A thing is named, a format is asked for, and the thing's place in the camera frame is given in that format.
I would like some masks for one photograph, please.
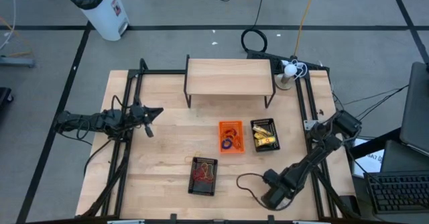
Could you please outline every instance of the white paper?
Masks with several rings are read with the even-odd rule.
[[[368,140],[356,139],[355,146],[366,143]],[[359,158],[356,161],[364,168],[368,173],[380,172],[381,163],[383,161],[384,150],[379,150],[372,154],[368,154],[365,157]],[[356,164],[353,163],[353,174],[363,178],[363,170]]]

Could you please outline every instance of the orange basket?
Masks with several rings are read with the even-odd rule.
[[[221,154],[244,153],[242,121],[219,122],[219,152]]]

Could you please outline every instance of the white cable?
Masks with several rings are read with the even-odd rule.
[[[3,47],[8,43],[10,40],[13,31],[15,30],[15,23],[16,23],[16,0],[13,0],[13,22],[12,22],[12,30],[7,36],[7,39],[4,41],[4,43],[0,46],[0,50],[3,49]]]
[[[308,72],[307,65],[302,62],[298,62],[296,59],[293,59],[291,62],[288,62],[287,60],[282,60],[282,63],[285,67],[289,64],[293,64],[294,66],[296,66],[297,69],[300,69],[298,73],[295,74],[294,80],[307,75],[307,72]]]

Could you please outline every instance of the white trash can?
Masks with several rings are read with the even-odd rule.
[[[121,0],[71,0],[105,40],[121,39],[129,20]]]

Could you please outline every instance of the black tray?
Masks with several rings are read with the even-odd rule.
[[[271,132],[273,134],[273,136],[275,137],[275,142],[270,144],[270,145],[256,147],[255,142],[253,142],[253,145],[255,146],[256,152],[265,152],[265,151],[279,150],[280,149],[279,137],[277,136],[277,131],[275,130],[274,119],[258,119],[258,120],[250,121],[250,127],[252,128],[252,137],[256,133],[256,131],[253,130],[254,125],[258,125],[258,126],[264,128],[265,130]]]
[[[201,166],[202,163],[212,164],[213,165],[213,181],[211,183],[204,181],[195,181],[194,180],[194,171]],[[210,158],[199,158],[194,157],[192,159],[192,167],[190,169],[189,177],[189,194],[201,194],[206,196],[215,195],[215,185],[216,185],[216,172],[217,172],[217,160]]]

